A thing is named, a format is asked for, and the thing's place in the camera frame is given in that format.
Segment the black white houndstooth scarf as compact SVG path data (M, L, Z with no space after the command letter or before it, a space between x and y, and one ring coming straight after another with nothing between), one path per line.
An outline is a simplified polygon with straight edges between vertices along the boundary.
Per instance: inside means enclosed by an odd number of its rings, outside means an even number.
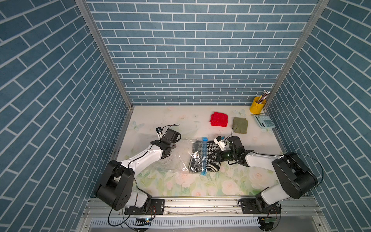
M190 173L218 172L221 161L218 157L220 147L213 141L197 140L192 145L192 153L188 166Z

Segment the green knitted scarf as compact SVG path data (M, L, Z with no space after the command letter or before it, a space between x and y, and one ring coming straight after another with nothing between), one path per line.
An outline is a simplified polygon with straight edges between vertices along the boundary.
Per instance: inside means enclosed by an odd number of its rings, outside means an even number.
M239 134L247 134L248 120L235 117L233 119L232 131Z

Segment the clear plastic vacuum bag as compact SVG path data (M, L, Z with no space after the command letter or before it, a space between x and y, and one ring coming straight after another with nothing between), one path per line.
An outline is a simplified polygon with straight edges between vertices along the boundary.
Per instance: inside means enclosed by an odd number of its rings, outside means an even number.
M188 170L192 145L197 141L207 142L207 138L185 139L176 144L176 148L172 150L169 157L155 163L155 169L161 172L170 172L175 174L190 173ZM208 172L199 172L201 175L206 175Z

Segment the red knitted scarf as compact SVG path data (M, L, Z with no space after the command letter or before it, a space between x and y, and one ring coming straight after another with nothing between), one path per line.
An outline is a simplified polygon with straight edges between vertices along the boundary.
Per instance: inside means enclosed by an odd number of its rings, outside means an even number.
M224 113L214 112L211 114L210 124L214 127L227 127L228 115Z

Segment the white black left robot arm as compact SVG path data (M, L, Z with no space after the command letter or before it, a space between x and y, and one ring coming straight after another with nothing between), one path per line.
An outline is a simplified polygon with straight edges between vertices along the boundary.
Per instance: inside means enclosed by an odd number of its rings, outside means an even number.
M115 211L124 209L125 214L137 215L147 213L152 196L139 189L136 177L148 166L170 156L180 140L179 132L167 129L139 154L123 161L110 161L97 182L95 196Z

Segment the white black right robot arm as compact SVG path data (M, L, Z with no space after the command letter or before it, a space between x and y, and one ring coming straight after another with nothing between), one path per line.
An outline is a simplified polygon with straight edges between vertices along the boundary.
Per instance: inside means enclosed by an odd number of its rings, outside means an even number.
M217 155L220 161L233 160L245 167L262 168L276 174L279 183L267 187L255 197L253 205L260 213L282 200L299 199L318 185L317 177L296 153L273 155L246 150L238 136L219 136L214 143L221 149Z

